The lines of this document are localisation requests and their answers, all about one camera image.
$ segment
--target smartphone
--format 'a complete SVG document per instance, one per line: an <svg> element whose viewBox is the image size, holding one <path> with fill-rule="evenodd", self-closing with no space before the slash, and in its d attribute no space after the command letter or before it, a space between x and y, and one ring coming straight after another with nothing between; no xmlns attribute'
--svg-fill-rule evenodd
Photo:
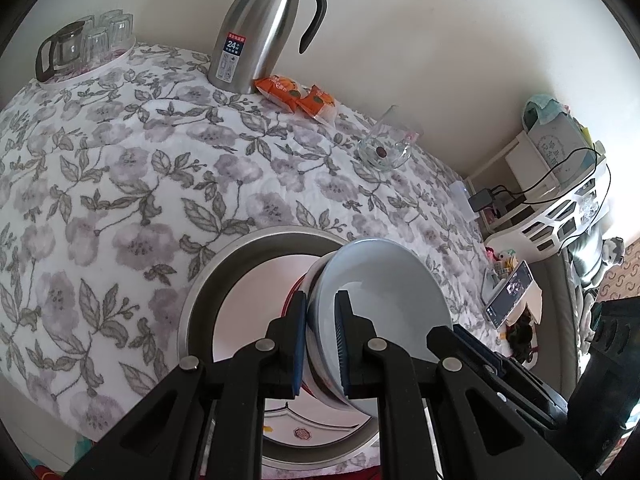
<svg viewBox="0 0 640 480"><path fill-rule="evenodd" d="M521 261L484 309L484 316L496 329L504 323L531 283L533 283L531 270L525 261Z"/></svg>

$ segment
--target snack wrapper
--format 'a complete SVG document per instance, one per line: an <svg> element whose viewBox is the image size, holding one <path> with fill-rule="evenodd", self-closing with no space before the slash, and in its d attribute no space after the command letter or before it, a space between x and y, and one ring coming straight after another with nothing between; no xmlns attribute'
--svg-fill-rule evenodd
<svg viewBox="0 0 640 480"><path fill-rule="evenodd" d="M288 77L272 75L265 79L256 79L255 87L269 101L280 106L284 111L296 111L298 100L302 97L300 85Z"/></svg>
<svg viewBox="0 0 640 480"><path fill-rule="evenodd" d="M298 100L298 105L308 115L324 126L335 128L335 118L338 116L338 101L327 92L313 85L309 95Z"/></svg>

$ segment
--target thermos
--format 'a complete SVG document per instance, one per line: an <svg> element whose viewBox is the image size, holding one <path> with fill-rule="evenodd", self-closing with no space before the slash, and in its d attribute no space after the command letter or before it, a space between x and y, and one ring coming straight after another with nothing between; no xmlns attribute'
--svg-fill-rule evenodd
<svg viewBox="0 0 640 480"><path fill-rule="evenodd" d="M298 0L235 0L220 27L207 78L213 86L237 94L255 92L254 80L271 75L289 37ZM300 41L302 54L316 35L326 0Z"/></svg>

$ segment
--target floral tablecloth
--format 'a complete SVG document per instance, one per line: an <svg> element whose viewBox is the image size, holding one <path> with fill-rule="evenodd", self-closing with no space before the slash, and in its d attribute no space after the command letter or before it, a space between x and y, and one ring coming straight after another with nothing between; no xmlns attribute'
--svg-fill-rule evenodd
<svg viewBox="0 0 640 480"><path fill-rule="evenodd" d="M278 224L411 248L454 322L506 350L479 310L487 262L449 194L453 171L419 150L370 170L354 158L369 119L341 106L325 128L215 89L208 63L139 44L99 78L31 81L0 114L0 368L20 391L99 439L177 364L196 275Z"/></svg>

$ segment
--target metal screw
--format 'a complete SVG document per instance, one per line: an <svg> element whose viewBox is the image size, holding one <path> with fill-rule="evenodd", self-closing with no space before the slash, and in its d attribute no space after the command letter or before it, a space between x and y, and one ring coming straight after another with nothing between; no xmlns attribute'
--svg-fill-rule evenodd
<svg viewBox="0 0 640 480"><path fill-rule="evenodd" d="M260 352L268 352L269 350L276 348L276 343L272 339L268 338L258 339L258 341L255 342L255 347Z"/></svg>
<svg viewBox="0 0 640 480"><path fill-rule="evenodd" d="M442 360L442 366L449 372L459 372L460 370L462 370L462 363L455 357L445 357Z"/></svg>
<svg viewBox="0 0 640 480"><path fill-rule="evenodd" d="M386 349L386 341L384 339L380 339L379 337L374 337L369 339L367 342L367 346L376 352L382 352Z"/></svg>
<svg viewBox="0 0 640 480"><path fill-rule="evenodd" d="M180 359L180 368L185 372L193 372L198 369L200 360L195 355L187 355Z"/></svg>

